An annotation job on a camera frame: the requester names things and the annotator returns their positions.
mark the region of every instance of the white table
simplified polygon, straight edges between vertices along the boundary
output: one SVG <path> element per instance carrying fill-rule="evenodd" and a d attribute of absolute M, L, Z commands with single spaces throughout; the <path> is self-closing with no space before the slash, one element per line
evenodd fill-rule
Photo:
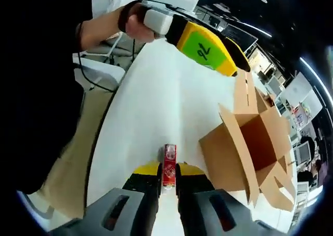
<path fill-rule="evenodd" d="M 257 77 L 255 85 L 266 92 Z M 158 149 L 177 144 L 177 161 L 207 173 L 198 140 L 221 123 L 218 103 L 234 105 L 235 78 L 209 70 L 163 40 L 146 45 L 125 76 L 102 126 L 92 161 L 87 204 L 114 187 L 122 188 L 133 170 L 157 160 Z M 296 185 L 296 168 L 293 182 Z M 232 195 L 247 204 L 245 191 Z M 174 190 L 160 197 L 152 235 L 182 235 Z M 273 208 L 260 194 L 253 220 L 287 232 L 293 212 Z"/>

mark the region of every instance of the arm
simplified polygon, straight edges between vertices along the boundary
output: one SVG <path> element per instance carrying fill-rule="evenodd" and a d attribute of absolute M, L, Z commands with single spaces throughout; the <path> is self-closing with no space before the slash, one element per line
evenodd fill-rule
<path fill-rule="evenodd" d="M 124 7 L 102 15 L 96 19 L 84 21 L 81 27 L 80 44 L 82 50 L 87 50 L 98 45 L 101 41 L 119 32 L 118 20 Z M 138 20 L 141 4 L 135 4 L 129 11 L 126 23 L 126 34 L 131 38 L 138 39 L 142 42 L 152 42 L 155 37 L 154 33 Z"/>

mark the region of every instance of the green label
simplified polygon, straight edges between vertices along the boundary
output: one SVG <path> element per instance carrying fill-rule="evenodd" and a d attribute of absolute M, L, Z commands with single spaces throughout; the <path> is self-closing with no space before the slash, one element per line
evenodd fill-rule
<path fill-rule="evenodd" d="M 214 70 L 226 60 L 219 47 L 199 32 L 190 34 L 184 44 L 183 54 L 201 65 L 211 66 Z"/>

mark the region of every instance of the ceiling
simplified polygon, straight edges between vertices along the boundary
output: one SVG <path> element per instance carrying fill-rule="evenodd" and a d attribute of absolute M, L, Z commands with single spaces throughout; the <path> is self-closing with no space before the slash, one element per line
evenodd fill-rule
<path fill-rule="evenodd" d="M 219 3 L 226 5 L 230 13 L 214 6 Z M 208 5 L 218 15 L 236 17 L 271 34 L 270 38 L 239 22 L 232 23 L 257 36 L 258 44 L 271 59 L 293 75 L 302 71 L 297 62 L 306 56 L 332 89 L 327 55 L 327 46 L 333 44 L 333 14 L 329 13 L 329 3 L 329 0 L 200 0 L 199 5 Z"/>

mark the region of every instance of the handwritten number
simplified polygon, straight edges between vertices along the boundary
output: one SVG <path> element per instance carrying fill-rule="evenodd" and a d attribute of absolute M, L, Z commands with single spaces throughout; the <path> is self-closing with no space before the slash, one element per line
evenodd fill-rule
<path fill-rule="evenodd" d="M 198 55 L 200 57 L 203 57 L 205 60 L 207 60 L 206 55 L 209 54 L 210 48 L 208 50 L 206 50 L 202 43 L 199 43 L 199 47 L 200 47 L 200 49 L 197 51 Z"/>

